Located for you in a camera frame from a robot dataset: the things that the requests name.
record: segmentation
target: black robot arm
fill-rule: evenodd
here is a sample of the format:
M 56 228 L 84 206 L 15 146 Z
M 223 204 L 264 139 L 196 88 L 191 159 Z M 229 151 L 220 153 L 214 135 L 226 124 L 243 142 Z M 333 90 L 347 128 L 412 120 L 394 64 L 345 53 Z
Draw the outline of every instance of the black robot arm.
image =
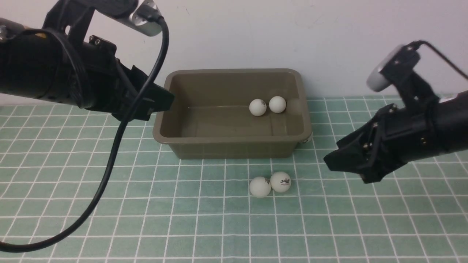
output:
M 324 158 L 330 170 L 356 173 L 365 183 L 374 183 L 410 161 L 468 149 L 468 93 L 439 101 L 431 86 L 413 71 L 420 60 L 417 50 L 423 44 L 468 79 L 425 41 L 397 47 L 374 70 L 367 84 L 376 91 L 393 84 L 405 108 L 387 105 L 364 126 L 339 140 L 338 149 Z
M 42 29 L 0 19 L 0 92 L 108 112 L 122 120 L 148 76 L 122 65 L 113 43 L 96 36 L 89 43 L 83 40 L 95 10 L 122 21 L 144 10 L 137 8 L 141 2 L 59 0 Z M 148 35 L 161 31 L 156 23 L 142 30 Z M 168 110 L 173 100 L 152 83 L 133 119 L 148 120 L 153 112 Z

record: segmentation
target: tile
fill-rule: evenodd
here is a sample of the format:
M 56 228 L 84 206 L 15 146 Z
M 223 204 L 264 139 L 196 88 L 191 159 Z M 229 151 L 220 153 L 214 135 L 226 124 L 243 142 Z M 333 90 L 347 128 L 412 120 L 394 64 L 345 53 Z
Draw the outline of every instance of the tile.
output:
M 86 242 L 84 241 L 84 238 L 78 238 L 78 237 L 68 237 L 65 238 L 64 240 L 60 241 L 57 243 L 57 246 L 54 250 L 54 253 L 52 254 L 53 257 L 78 257 L 80 254 L 81 247 L 83 245 L 83 242 L 85 242 L 85 246 L 83 249 L 83 252 L 81 256 L 96 256 L 96 254 L 89 254 L 90 250 L 97 251 L 97 250 L 105 250 L 107 253 L 107 250 L 109 248 L 109 243 L 110 243 L 110 238 L 108 238 L 108 242 L 103 242 L 103 239 L 100 239 L 100 242 L 95 242 L 93 244 L 92 249 L 90 249 L 89 246 L 87 246 L 89 243 L 92 243 L 93 241 L 96 241 L 94 239 L 88 238 Z
M 162 152 L 159 156 L 159 165 L 178 165 L 180 159 L 173 152 Z
M 26 199 L 18 212 L 18 216 L 40 216 L 46 205 L 47 200 Z
M 351 194 L 354 196 L 375 196 L 373 187 L 369 187 L 368 184 L 364 184 L 362 180 L 348 180 L 348 185 L 350 187 Z
M 358 216 L 362 234 L 387 234 L 382 216 Z
M 164 257 L 166 237 L 142 237 L 138 257 Z
M 199 214 L 218 214 L 223 212 L 223 198 L 200 198 Z
M 298 181 L 301 196 L 323 195 L 323 186 L 319 180 Z
M 307 246 L 312 257 L 336 256 L 335 244 L 331 236 L 308 236 Z
M 443 234 L 439 219 L 435 215 L 412 216 L 418 234 Z
M 329 112 L 331 123 L 350 123 L 351 118 L 348 112 Z
M 312 124 L 312 130 L 314 131 L 314 138 L 315 136 L 328 136 L 332 135 L 333 132 L 331 130 L 331 124 Z
M 306 234 L 331 234 L 328 216 L 304 216 Z
M 359 234 L 358 222 L 354 216 L 331 216 L 334 234 Z
M 155 166 L 133 167 L 132 181 L 152 181 L 155 170 Z
M 224 166 L 203 166 L 203 180 L 222 180 L 224 179 Z
M 395 256 L 388 236 L 365 236 L 364 244 L 368 256 Z
M 345 100 L 325 100 L 325 105 L 327 106 L 327 111 L 347 111 Z
M 455 195 L 468 194 L 468 180 L 466 179 L 448 179 L 448 183 Z
M 5 198 L 25 198 L 31 189 L 31 183 L 14 183 L 11 184 L 3 193 Z
M 112 235 L 117 224 L 116 217 L 95 217 L 92 218 L 88 236 Z
M 415 236 L 392 236 L 398 256 L 424 256 L 419 240 Z
M 142 153 L 136 156 L 135 165 L 156 165 L 158 163 L 158 153 Z
M 419 179 L 398 180 L 403 195 L 425 195 L 424 186 Z
M 468 234 L 468 221 L 464 216 L 440 215 L 439 217 L 447 234 Z
M 416 233 L 409 216 L 385 216 L 388 230 L 391 234 L 414 234 Z
M 445 179 L 423 179 L 424 186 L 429 195 L 451 195 Z
M 143 215 L 147 203 L 145 199 L 125 199 L 122 205 L 122 215 Z
M 365 256 L 360 237 L 337 236 L 335 240 L 339 256 Z
M 421 242 L 428 256 L 453 256 L 453 250 L 445 236 L 422 236 Z
M 194 237 L 169 237 L 167 257 L 192 257 Z
M 220 236 L 199 236 L 195 245 L 195 256 L 221 256 Z
M 224 182 L 203 181 L 200 190 L 202 197 L 221 197 L 224 196 Z
M 306 241 L 303 236 L 280 236 L 278 242 L 281 256 L 307 256 Z
M 249 233 L 249 216 L 248 215 L 225 215 L 224 216 L 224 234 L 248 234 L 248 233 Z
M 177 166 L 158 166 L 156 168 L 155 180 L 164 181 L 164 180 L 176 180 L 177 173 L 179 172 L 179 177 L 182 175 L 183 171 L 187 171 L 189 167 L 179 167 Z
M 315 151 L 295 151 L 294 160 L 296 163 L 316 163 Z
M 468 256 L 468 237 L 451 236 L 450 242 L 458 256 Z
M 278 243 L 276 236 L 252 236 L 252 256 L 277 256 Z
M 461 209 L 458 206 L 454 197 L 431 197 L 437 213 L 460 213 Z
M 428 197 L 405 197 L 410 213 L 434 213 Z
M 249 199 L 247 197 L 225 198 L 225 213 L 248 213 Z
M 320 179 L 317 164 L 296 164 L 297 179 Z
M 195 234 L 196 216 L 172 217 L 170 235 L 193 235 Z
M 102 199 L 97 205 L 96 215 L 118 215 L 121 204 L 122 200 L 119 199 Z
M 172 198 L 150 199 L 148 203 L 148 215 L 169 215 L 172 211 Z
M 416 167 L 422 178 L 442 178 L 442 172 L 435 163 L 417 163 Z
M 304 234 L 302 216 L 278 215 L 278 234 Z
M 226 196 L 248 196 L 248 181 L 226 181 Z
M 351 197 L 327 197 L 330 214 L 353 214 Z
M 379 214 L 380 207 L 375 197 L 353 197 L 354 207 L 357 214 Z
M 244 165 L 228 165 L 226 166 L 226 179 L 248 179 L 248 167 Z
M 151 197 L 173 197 L 175 189 L 176 182 L 154 182 L 153 189 L 151 190 Z
M 146 217 L 143 225 L 145 235 L 167 235 L 169 217 Z
M 223 244 L 223 256 L 249 256 L 248 236 L 225 236 Z
M 124 257 L 137 253 L 138 237 L 114 237 L 110 247 L 110 257 Z
M 174 214 L 196 214 L 198 198 L 176 198 L 174 199 Z M 202 211 L 202 200 L 200 200 L 200 210 Z
M 17 218 L 8 234 L 12 236 L 32 236 L 36 225 L 37 218 Z
M 300 214 L 299 197 L 276 197 L 276 213 Z
M 346 180 L 323 180 L 323 188 L 327 196 L 350 195 Z
M 275 216 L 251 216 L 250 217 L 251 234 L 276 234 Z
M 140 233 L 143 227 L 143 217 L 119 218 L 115 235 L 133 235 Z
M 379 202 L 385 214 L 408 213 L 402 197 L 379 197 Z
M 197 234 L 222 234 L 222 229 L 223 229 L 223 217 L 222 216 L 199 216 L 198 217 Z
M 168 175 L 164 178 L 168 178 L 167 180 L 174 180 L 177 175 L 177 170 L 171 172 L 172 175 Z M 202 174 L 202 167 L 201 166 L 181 166 L 179 169 L 179 180 L 200 180 Z
M 302 211 L 305 214 L 328 214 L 324 197 L 301 197 Z
M 467 172 L 460 163 L 440 163 L 439 165 L 446 177 L 467 177 Z
M 52 199 L 45 209 L 45 216 L 65 216 L 72 204 L 71 200 Z

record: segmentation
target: green tiled surface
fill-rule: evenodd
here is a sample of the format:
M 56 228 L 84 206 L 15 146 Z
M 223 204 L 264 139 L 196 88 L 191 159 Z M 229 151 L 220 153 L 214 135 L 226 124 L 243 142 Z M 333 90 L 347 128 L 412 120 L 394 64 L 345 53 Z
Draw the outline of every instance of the green tiled surface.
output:
M 383 182 L 330 172 L 323 156 L 382 96 L 310 99 L 313 140 L 287 159 L 179 160 L 130 123 L 93 216 L 43 251 L 0 263 L 467 263 L 468 151 L 408 164 Z M 0 107 L 0 241 L 69 226 L 101 179 L 118 121 L 65 105 Z M 293 187 L 249 196 L 249 179 Z

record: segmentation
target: ball on table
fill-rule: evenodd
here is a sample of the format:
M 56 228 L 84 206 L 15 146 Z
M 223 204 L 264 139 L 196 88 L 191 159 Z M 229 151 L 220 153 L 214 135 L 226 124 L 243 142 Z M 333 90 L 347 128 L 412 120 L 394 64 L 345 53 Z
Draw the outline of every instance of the ball on table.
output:
M 268 106 L 274 113 L 281 113 L 286 109 L 286 101 L 283 99 L 283 97 L 275 96 L 271 98 Z
M 285 172 L 276 172 L 270 178 L 273 190 L 284 193 L 291 187 L 291 177 Z
M 266 112 L 266 103 L 261 99 L 252 100 L 249 105 L 249 110 L 253 116 L 261 116 Z
M 265 177 L 255 177 L 249 185 L 250 193 L 252 193 L 253 196 L 258 197 L 258 198 L 263 198 L 267 195 L 269 195 L 271 191 L 271 184 L 268 179 Z

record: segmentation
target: black cable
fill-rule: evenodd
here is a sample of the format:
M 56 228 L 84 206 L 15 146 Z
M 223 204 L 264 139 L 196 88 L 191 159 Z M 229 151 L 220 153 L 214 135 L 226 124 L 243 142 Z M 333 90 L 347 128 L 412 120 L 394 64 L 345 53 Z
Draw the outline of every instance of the black cable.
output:
M 104 176 L 102 177 L 101 184 L 99 185 L 96 191 L 96 194 L 93 197 L 93 200 L 91 200 L 91 203 L 83 212 L 83 214 L 71 226 L 69 226 L 67 229 L 57 234 L 56 236 L 51 237 L 41 242 L 28 244 L 28 245 L 14 245 L 14 244 L 0 242 L 0 251 L 10 252 L 10 253 L 24 253 L 24 252 L 32 252 L 32 251 L 37 251 L 43 248 L 50 247 L 62 241 L 63 239 L 71 235 L 73 232 L 75 232 L 86 221 L 86 219 L 88 219 L 88 217 L 92 214 L 93 210 L 96 208 L 99 200 L 101 199 L 104 193 L 104 190 L 106 189 L 112 169 L 114 168 L 114 163 L 117 157 L 118 148 L 120 146 L 120 142 L 124 135 L 127 124 L 129 123 L 130 120 L 132 120 L 133 114 L 135 113 L 135 110 L 139 106 L 141 100 L 144 98 L 146 90 L 154 83 L 154 80 L 156 79 L 159 71 L 161 70 L 162 64 L 164 63 L 164 59 L 166 58 L 166 55 L 168 52 L 169 29 L 166 24 L 166 21 L 160 14 L 155 15 L 154 19 L 152 19 L 151 21 L 158 23 L 162 28 L 161 50 L 159 52 L 158 59 L 156 60 L 156 63 L 154 64 L 154 67 L 148 76 L 148 79 L 143 84 L 143 87 L 141 88 L 140 92 L 136 96 L 135 100 L 133 101 L 132 105 L 128 109 L 127 113 L 125 114 L 124 118 L 122 119 L 117 129 L 117 133 L 114 139 L 114 143 L 112 145 L 112 149 L 110 151 L 109 160 L 107 162 L 107 167 L 104 172 Z
M 449 58 L 447 58 L 442 52 L 440 52 L 435 46 L 425 40 L 416 41 L 419 45 L 426 45 L 432 51 L 434 51 L 440 58 L 442 58 L 449 66 L 454 69 L 458 74 L 460 74 L 464 79 L 468 80 L 468 75 L 464 73 L 457 65 L 455 65 Z

